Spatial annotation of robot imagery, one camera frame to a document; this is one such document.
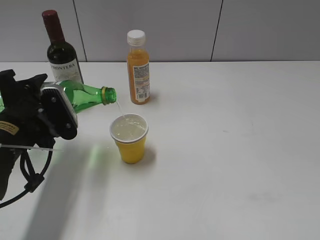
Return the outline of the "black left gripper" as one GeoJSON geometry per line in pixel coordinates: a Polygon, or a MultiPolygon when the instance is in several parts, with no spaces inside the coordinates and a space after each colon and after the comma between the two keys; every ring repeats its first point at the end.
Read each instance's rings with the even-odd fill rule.
{"type": "Polygon", "coordinates": [[[41,87],[48,75],[42,73],[19,81],[15,80],[15,75],[12,69],[0,73],[0,96],[4,105],[0,112],[0,197],[5,197],[14,165],[20,160],[20,170],[27,184],[24,191],[14,197],[19,200],[44,181],[55,140],[41,102],[41,87]],[[40,173],[35,172],[28,154],[34,145],[48,149],[40,173]]]}

